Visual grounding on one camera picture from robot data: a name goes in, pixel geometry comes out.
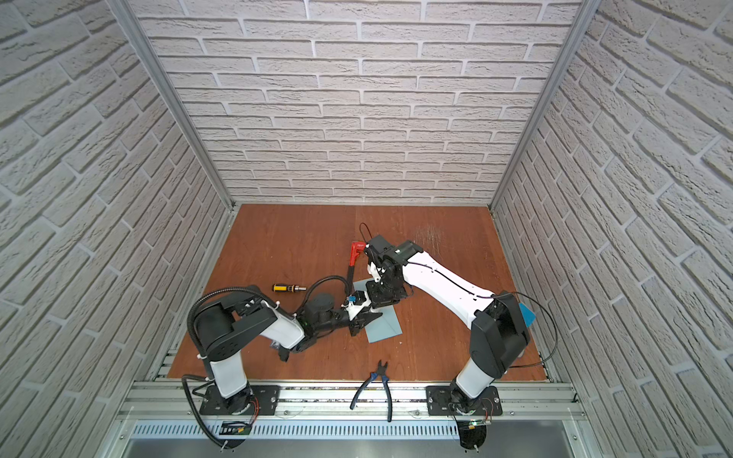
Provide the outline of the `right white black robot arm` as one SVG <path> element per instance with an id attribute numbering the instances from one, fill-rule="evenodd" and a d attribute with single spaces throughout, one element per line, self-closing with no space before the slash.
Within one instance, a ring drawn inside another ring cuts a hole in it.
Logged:
<path id="1" fill-rule="evenodd" d="M 418 288 L 454 313 L 471 331 L 469 359 L 450 384 L 448 410 L 470 415 L 482 406 L 482 393 L 511 368 L 531 342 L 534 312 L 519 301 L 520 292 L 494 293 L 466 281 L 435 261 L 411 240 L 399 246 L 384 237 L 368 239 L 370 229 L 360 224 L 362 242 L 351 246 L 347 279 L 364 253 L 372 279 L 364 291 L 347 294 L 344 309 L 354 333 L 377 318 L 376 309 L 408 298 L 407 287 Z"/>

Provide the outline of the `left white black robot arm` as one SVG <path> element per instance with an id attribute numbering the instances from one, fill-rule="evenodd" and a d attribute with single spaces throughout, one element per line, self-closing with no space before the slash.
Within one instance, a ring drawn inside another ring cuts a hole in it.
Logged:
<path id="1" fill-rule="evenodd" d="M 238 427 L 253 427 L 261 403 L 242 363 L 242 350 L 256 338 L 269 339 L 281 361 L 313 347 L 337 329 L 356 336 L 382 317 L 372 310 L 368 294 L 351 280 L 333 275 L 304 289 L 305 297 L 290 313 L 258 286 L 230 286 L 212 291 L 188 311 L 186 327 L 202 360 L 206 375 L 185 374 L 182 389 L 205 436 L 222 450 L 234 450 L 240 440 L 221 439 L 204 423 L 206 415 L 241 415 L 251 418 Z"/>

